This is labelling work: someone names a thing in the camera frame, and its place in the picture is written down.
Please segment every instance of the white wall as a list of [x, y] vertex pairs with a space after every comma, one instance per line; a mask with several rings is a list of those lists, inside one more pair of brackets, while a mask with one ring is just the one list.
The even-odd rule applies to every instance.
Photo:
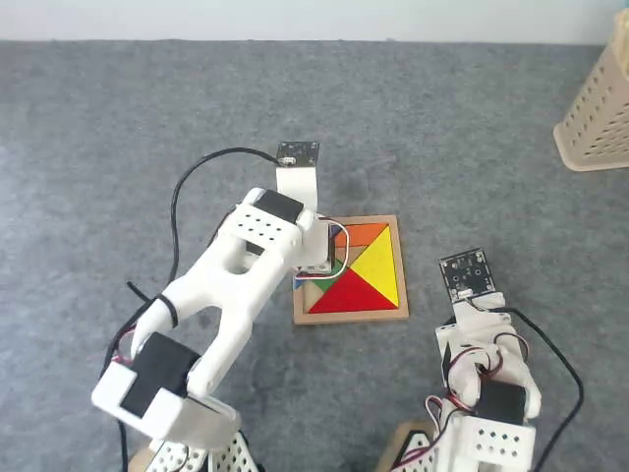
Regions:
[[4, 39], [603, 43], [623, 0], [0, 0]]

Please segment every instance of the tangram puzzle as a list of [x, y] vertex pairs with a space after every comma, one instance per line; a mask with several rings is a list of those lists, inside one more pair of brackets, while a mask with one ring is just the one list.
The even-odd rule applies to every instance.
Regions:
[[[335, 218], [350, 233], [347, 267], [329, 280], [294, 280], [297, 325], [408, 318], [406, 283], [395, 215]], [[334, 231], [332, 273], [345, 259], [346, 236]]]

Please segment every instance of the red triangle piece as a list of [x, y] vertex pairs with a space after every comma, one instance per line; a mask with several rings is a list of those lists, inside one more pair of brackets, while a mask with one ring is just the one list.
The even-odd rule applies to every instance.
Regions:
[[363, 312], [397, 310], [386, 297], [350, 268], [339, 277], [308, 313]]

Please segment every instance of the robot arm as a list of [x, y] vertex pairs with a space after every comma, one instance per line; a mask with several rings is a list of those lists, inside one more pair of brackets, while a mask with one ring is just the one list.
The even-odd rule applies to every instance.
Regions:
[[[291, 188], [290, 167], [296, 164], [301, 185]], [[278, 189], [288, 195], [251, 190], [197, 262], [147, 308], [136, 324], [132, 365], [109, 365], [92, 392], [96, 406], [153, 439], [207, 450], [231, 441], [239, 415], [210, 395], [286, 273], [293, 267], [331, 268], [328, 223], [319, 220], [315, 207], [315, 161], [306, 166], [312, 171], [299, 164], [294, 159], [289, 168], [278, 168]], [[221, 320], [201, 356], [163, 334], [206, 307], [220, 308]]]
[[446, 394], [432, 441], [423, 438], [430, 446], [402, 450], [392, 471], [525, 472], [536, 436], [530, 420], [542, 404], [525, 341], [500, 313], [504, 296], [482, 250], [440, 263], [455, 315], [435, 331]]

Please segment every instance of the gray carpet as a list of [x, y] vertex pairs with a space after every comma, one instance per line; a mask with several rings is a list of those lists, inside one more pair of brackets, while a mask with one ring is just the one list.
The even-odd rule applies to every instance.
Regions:
[[[482, 246], [509, 302], [584, 377], [550, 470], [626, 471], [629, 173], [566, 169], [551, 127], [596, 47], [386, 43], [0, 43], [0, 409], [4, 470], [115, 471], [89, 403], [105, 345], [171, 261], [179, 175], [230, 146], [319, 140], [320, 209], [399, 216], [411, 318], [294, 327], [286, 279], [218, 396], [269, 472], [369, 471], [440, 392], [435, 260]], [[270, 164], [216, 161], [181, 201], [182, 267]], [[177, 329], [202, 349], [217, 315]], [[572, 406], [542, 342], [538, 454]], [[136, 450], [145, 439], [132, 434]]]

